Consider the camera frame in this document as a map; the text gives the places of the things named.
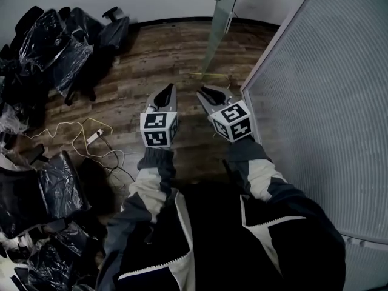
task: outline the black baseboard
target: black baseboard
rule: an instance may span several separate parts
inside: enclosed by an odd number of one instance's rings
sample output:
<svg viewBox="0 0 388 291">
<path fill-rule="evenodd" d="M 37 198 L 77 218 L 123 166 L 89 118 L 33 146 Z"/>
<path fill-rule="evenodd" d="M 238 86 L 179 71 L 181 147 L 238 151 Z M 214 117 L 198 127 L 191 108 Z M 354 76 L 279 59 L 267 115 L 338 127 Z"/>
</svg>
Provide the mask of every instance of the black baseboard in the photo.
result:
<svg viewBox="0 0 388 291">
<path fill-rule="evenodd" d="M 151 25 L 160 25 L 160 24 L 173 24 L 175 22 L 207 22 L 212 21 L 211 16 L 194 16 L 194 17 L 180 17 L 180 18 L 167 18 L 167 19 L 157 19 L 155 21 L 148 21 L 148 22 L 137 22 L 130 24 L 131 29 L 141 28 L 141 27 L 147 27 Z M 245 19 L 245 18 L 237 18 L 234 17 L 232 19 L 232 24 L 244 24 L 244 25 L 254 25 L 254 26 L 262 26 L 272 29 L 279 29 L 279 25 L 275 24 L 269 24 L 268 22 L 262 22 L 262 21 L 254 21 L 252 19 Z"/>
</svg>

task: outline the jacket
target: jacket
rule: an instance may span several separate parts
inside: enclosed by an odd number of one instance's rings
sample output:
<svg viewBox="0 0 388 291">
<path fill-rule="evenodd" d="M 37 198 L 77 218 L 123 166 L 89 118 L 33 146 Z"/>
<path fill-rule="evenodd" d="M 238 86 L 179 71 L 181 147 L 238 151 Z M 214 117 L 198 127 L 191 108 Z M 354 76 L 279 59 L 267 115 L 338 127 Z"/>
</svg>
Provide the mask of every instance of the jacket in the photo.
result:
<svg viewBox="0 0 388 291">
<path fill-rule="evenodd" d="M 261 145 L 229 147 L 233 184 L 171 188 L 173 152 L 145 151 L 108 224 L 96 290 L 342 290 L 344 241 Z"/>
</svg>

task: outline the person's right arm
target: person's right arm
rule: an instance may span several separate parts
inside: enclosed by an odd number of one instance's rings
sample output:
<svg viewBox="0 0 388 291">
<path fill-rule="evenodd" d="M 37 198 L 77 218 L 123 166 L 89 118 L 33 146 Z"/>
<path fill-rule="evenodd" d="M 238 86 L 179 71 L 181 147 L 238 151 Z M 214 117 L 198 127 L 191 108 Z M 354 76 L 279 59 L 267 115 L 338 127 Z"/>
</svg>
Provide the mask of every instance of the person's right arm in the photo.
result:
<svg viewBox="0 0 388 291">
<path fill-rule="evenodd" d="M 228 165 L 244 195 L 242 223 L 261 241 L 286 284 L 298 290 L 342 290 L 344 241 L 322 208 L 287 183 L 250 138 L 229 147 Z M 257 202 L 265 203 L 265 218 L 255 210 Z"/>
</svg>

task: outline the wooden floor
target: wooden floor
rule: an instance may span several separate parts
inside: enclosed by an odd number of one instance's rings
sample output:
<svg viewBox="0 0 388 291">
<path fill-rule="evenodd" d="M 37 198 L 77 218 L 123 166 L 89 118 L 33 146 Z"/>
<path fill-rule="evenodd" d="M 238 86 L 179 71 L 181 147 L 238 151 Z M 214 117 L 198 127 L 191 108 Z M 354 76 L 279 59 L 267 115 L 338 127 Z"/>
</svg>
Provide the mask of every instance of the wooden floor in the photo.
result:
<svg viewBox="0 0 388 291">
<path fill-rule="evenodd" d="M 204 58 L 210 22 L 181 22 L 143 27 L 132 34 L 132 47 L 120 56 L 119 63 L 95 87 L 97 100 L 90 102 L 77 96 L 72 106 L 63 102 L 63 97 L 50 92 L 46 106 L 44 127 L 35 130 L 35 135 L 48 128 L 54 133 L 60 122 L 83 122 L 88 117 L 113 127 L 113 134 L 103 125 L 88 120 L 84 124 L 86 138 L 102 128 L 105 137 L 114 149 L 125 152 L 124 169 L 136 177 L 136 165 L 142 158 L 144 146 L 139 132 L 139 115 L 144 110 L 147 95 L 158 87 L 174 83 L 178 92 L 179 132 L 172 149 L 177 170 L 176 184 L 196 181 L 200 178 L 226 177 L 222 164 L 228 143 L 214 136 L 213 128 L 195 95 L 202 85 L 228 87 L 240 97 L 239 87 L 247 78 L 267 44 L 276 32 L 274 28 L 232 24 L 222 41 L 209 71 L 223 73 L 222 77 L 191 75 L 200 72 Z M 62 125 L 55 138 L 47 133 L 33 141 L 24 136 L 18 139 L 18 149 L 23 150 L 43 143 L 46 156 L 51 157 L 66 150 L 73 162 L 79 165 L 83 158 L 74 151 L 71 142 L 79 133 L 80 126 Z M 75 147 L 85 154 L 82 135 Z M 90 153 L 103 155 L 109 151 L 100 139 L 89 147 Z M 106 166 L 115 166 L 113 154 L 98 159 Z M 125 186 L 131 180 L 124 172 L 110 176 L 110 184 L 116 193 L 116 208 L 127 196 Z"/>
</svg>

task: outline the white cube with black markers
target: white cube with black markers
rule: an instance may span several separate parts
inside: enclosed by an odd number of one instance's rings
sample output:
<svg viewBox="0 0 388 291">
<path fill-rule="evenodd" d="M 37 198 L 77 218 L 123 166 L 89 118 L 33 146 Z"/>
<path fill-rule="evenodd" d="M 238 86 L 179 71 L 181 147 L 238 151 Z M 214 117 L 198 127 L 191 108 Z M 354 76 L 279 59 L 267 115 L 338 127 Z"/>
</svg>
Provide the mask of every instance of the white cube with black markers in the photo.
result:
<svg viewBox="0 0 388 291">
<path fill-rule="evenodd" d="M 243 100 L 212 113 L 210 117 L 216 133 L 230 142 L 235 142 L 253 132 L 252 116 Z"/>
<path fill-rule="evenodd" d="M 140 132 L 146 147 L 170 147 L 178 131 L 178 112 L 140 114 Z"/>
</svg>

